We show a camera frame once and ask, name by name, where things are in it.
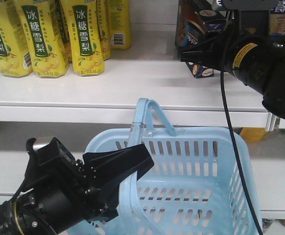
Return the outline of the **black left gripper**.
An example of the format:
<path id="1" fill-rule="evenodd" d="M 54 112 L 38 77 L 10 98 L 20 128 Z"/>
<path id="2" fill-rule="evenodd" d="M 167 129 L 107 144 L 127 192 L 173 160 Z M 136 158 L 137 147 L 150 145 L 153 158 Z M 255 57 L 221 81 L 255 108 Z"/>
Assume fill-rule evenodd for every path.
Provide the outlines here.
<path id="1" fill-rule="evenodd" d="M 36 200 L 26 209 L 38 222 L 34 233 L 61 233 L 86 220 L 108 222 L 117 217 L 119 185 L 137 173 L 140 179 L 154 166 L 144 144 L 109 152 L 86 152 L 83 161 L 63 149 L 30 154 L 25 188 Z"/>

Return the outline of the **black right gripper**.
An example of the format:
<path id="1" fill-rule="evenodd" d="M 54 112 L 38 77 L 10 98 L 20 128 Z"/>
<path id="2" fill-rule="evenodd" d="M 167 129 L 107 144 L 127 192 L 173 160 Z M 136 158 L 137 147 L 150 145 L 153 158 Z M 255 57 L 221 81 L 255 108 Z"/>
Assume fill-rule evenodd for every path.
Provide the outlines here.
<path id="1" fill-rule="evenodd" d="M 180 60 L 231 73 L 234 51 L 244 36 L 242 30 L 231 24 L 221 32 L 205 34 L 192 47 L 180 49 Z"/>

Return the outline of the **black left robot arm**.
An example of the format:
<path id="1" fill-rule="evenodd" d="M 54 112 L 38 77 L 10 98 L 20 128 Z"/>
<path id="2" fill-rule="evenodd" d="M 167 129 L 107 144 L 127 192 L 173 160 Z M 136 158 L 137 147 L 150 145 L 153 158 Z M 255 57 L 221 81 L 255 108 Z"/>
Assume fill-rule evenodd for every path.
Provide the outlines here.
<path id="1" fill-rule="evenodd" d="M 143 144 L 76 160 L 54 141 L 29 155 L 20 189 L 0 205 L 0 235 L 57 235 L 81 221 L 110 221 L 118 215 L 120 183 L 154 165 Z"/>

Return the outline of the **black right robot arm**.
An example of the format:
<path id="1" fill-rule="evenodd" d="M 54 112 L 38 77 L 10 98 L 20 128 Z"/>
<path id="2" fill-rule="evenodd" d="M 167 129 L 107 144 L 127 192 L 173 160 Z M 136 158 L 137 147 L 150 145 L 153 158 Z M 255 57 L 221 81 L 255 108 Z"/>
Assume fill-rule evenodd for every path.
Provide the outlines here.
<path id="1" fill-rule="evenodd" d="M 285 46 L 229 25 L 223 32 L 182 49 L 181 61 L 229 73 L 260 93 L 266 110 L 285 119 Z"/>

